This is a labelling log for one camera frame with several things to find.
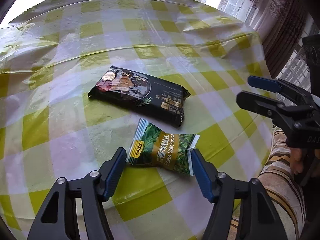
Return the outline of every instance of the gold label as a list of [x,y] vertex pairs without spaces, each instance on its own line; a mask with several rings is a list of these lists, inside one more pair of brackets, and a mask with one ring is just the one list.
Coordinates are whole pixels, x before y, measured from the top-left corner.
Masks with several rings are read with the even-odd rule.
[[181,103],[177,102],[177,101],[173,101],[169,98],[166,98],[165,101],[167,103],[169,103],[170,105],[176,106],[176,107],[180,107],[181,108]]
[[153,145],[151,153],[152,164],[173,170],[177,160],[178,148],[179,135],[161,131],[157,141]]
[[164,108],[164,109],[168,109],[169,108],[169,105],[165,102],[162,102],[161,103],[161,107]]
[[103,80],[113,80],[116,77],[116,75],[113,72],[107,72],[103,75]]
[[139,158],[140,153],[143,149],[143,141],[134,141],[130,156],[133,158]]

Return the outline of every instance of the tablecloth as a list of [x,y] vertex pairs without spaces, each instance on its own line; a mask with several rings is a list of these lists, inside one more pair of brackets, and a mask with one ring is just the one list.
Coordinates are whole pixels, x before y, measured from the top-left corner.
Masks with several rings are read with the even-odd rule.
[[[46,0],[0,29],[0,214],[26,239],[55,180],[78,179],[127,151],[139,115],[87,93],[111,66],[184,86],[185,120],[204,158],[235,179],[257,175],[271,122],[239,109],[249,75],[270,77],[258,34],[194,0]],[[126,167],[104,204],[115,239],[201,239],[212,204],[195,177]],[[86,239],[82,209],[78,223]]]

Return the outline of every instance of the blue rubber tip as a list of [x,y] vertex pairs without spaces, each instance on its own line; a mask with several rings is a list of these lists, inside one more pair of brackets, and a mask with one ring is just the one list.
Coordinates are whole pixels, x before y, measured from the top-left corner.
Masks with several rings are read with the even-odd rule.
[[274,93],[279,93],[281,91],[281,86],[278,82],[268,78],[250,76],[248,77],[248,84],[251,87],[260,88]]
[[205,168],[202,165],[198,155],[195,152],[191,152],[191,159],[192,159],[193,173],[196,176],[202,195],[207,200],[209,200],[210,203],[213,203],[214,195],[212,193],[211,180],[207,172],[205,171]]
[[106,190],[103,193],[103,199],[106,201],[113,196],[116,191],[116,187],[118,185],[119,179],[121,177],[122,171],[126,164],[127,154],[123,151],[118,158],[116,159],[115,163],[113,164],[111,171],[109,172],[107,179],[106,179]]

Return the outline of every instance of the bag of peas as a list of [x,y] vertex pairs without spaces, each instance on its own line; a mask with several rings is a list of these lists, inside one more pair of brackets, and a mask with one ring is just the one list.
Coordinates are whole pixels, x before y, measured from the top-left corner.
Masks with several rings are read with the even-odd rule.
[[130,147],[127,162],[133,165],[158,166],[193,175],[191,150],[197,134],[165,133],[141,118]]

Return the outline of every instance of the human hand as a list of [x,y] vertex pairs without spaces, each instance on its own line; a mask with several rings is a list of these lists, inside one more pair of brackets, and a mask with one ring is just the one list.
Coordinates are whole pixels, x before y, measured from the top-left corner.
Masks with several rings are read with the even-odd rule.
[[[315,150],[315,155],[320,159],[320,150]],[[290,168],[297,175],[303,171],[302,150],[298,148],[290,148]],[[313,171],[311,177],[320,176],[320,165]]]

